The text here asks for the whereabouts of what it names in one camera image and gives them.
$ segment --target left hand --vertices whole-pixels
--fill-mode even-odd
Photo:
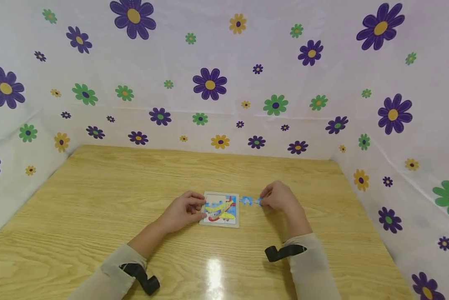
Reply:
[[[156,220],[156,223],[166,234],[174,233],[191,223],[206,218],[206,214],[200,212],[205,203],[203,195],[189,190],[174,199]]]

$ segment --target sleeve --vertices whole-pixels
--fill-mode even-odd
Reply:
[[[146,269],[144,257],[127,245],[120,246],[68,300],[121,300],[135,281],[119,268],[124,263],[139,263]]]
[[[329,270],[328,257],[314,233],[293,237],[283,246],[301,245],[307,248],[289,259],[291,274],[299,300],[340,300],[338,288]]]

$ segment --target fabric wall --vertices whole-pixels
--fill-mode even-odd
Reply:
[[[449,299],[449,2],[0,1],[0,227],[83,143],[335,160]]]

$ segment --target table surface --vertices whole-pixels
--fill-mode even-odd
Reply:
[[[0,299],[66,299],[115,248],[186,190],[257,199],[287,183],[328,254],[343,299],[410,299],[410,291],[332,161],[85,145],[0,230]],[[283,216],[240,207],[240,228],[191,225],[149,259],[154,299],[295,299]],[[148,299],[134,284],[124,299]]]

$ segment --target cartoon airplane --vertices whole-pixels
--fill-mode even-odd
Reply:
[[[229,196],[229,200],[219,206],[206,207],[206,212],[209,214],[208,220],[214,222],[218,221],[220,218],[224,221],[234,219],[234,215],[227,212],[231,206],[236,206],[236,204],[231,200],[231,196]]]

